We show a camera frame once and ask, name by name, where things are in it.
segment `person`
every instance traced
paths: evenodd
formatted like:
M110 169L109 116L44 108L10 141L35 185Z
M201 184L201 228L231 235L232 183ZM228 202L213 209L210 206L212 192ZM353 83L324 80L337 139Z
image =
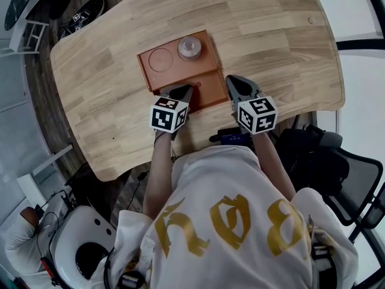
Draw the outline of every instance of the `person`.
M68 195L70 188L63 191ZM61 191L49 201L40 224L34 208L21 211L5 242L5 255L30 289L54 288L40 258L49 255L49 241L68 211L61 194L65 196Z
M267 134L252 139L256 154L213 146L173 164L171 134L158 131L143 213L120 212L87 288L115 288L137 255L151 288L318 288L315 242L331 253L336 288L351 288L357 251L322 196L296 193Z

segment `dark wooden floor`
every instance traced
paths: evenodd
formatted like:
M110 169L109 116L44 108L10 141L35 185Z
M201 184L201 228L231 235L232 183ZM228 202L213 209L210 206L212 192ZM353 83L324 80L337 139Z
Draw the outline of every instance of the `dark wooden floor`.
M32 102L49 149L52 153L56 153L70 143L74 146L72 151L57 161L58 167L66 179L70 178L77 169L86 162L86 159L73 136L66 115L64 114L51 69L50 52L58 41L57 33L60 26L68 22L76 11L87 1L88 0L72 0L63 16L58 20L50 20L48 18L49 6L44 2L39 3L30 18L49 23L50 26L48 31L45 32L40 44L40 54L25 56L26 74ZM105 11L120 1L122 0L105 0ZM275 133L279 135L283 129L291 127L293 120L294 119L289 119L277 125ZM301 128L303 125L309 123L311 123L311 115L303 114L301 115L298 127ZM127 208L132 199L133 193L138 185L137 176L147 170L149 170L149 163L135 168L126 184L116 183L116 181L107 184L108 188L103 196L108 196L111 204L117 199L111 217L111 223L116 225L119 211ZM141 211L146 181L145 179L141 182L130 206L130 210Z

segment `white cloth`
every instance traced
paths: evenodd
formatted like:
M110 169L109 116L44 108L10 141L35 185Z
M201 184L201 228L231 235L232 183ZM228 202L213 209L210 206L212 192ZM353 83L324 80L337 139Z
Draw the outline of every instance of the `white cloth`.
M151 288L311 288L309 215L337 252L338 288L352 287L357 251L322 197L304 189L290 204L248 148L216 146L182 157L172 183L176 189L153 223L120 213L111 288L144 237L155 242ZM104 263L88 288L104 288Z
M64 190L69 194L69 187ZM22 279L30 289L55 288L52 286L51 278L40 261L41 256L37 247L36 233L40 230L38 234L38 246L42 256L47 256L49 254L49 241L57 229L56 216L52 213L48 214L48 212L55 213L59 218L60 224L68 210L66 204L60 197L61 194L64 196L64 193L61 192L49 202L42 218L44 223L41 221L36 230L21 215L18 215L5 243L5 254L9 262L14 269L20 273Z

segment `cube with fiducial markers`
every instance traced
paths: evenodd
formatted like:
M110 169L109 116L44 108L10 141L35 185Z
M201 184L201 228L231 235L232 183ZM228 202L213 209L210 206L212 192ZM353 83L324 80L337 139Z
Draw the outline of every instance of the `cube with fiducial markers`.
M238 103L238 123L253 135L274 129L277 118L278 109L271 96Z
M150 127L174 133L185 124L188 106L186 102L155 96L155 103L150 112Z

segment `light wood tabletop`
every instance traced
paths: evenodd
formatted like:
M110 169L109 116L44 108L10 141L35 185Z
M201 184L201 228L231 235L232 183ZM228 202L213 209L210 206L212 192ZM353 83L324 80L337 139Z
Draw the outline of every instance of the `light wood tabletop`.
M137 55L207 30L223 75L255 81L279 121L345 102L336 44L318 0L124 0L51 52L73 133L96 176L116 179L151 160L154 96ZM197 111L173 143L177 155L235 126L230 101Z

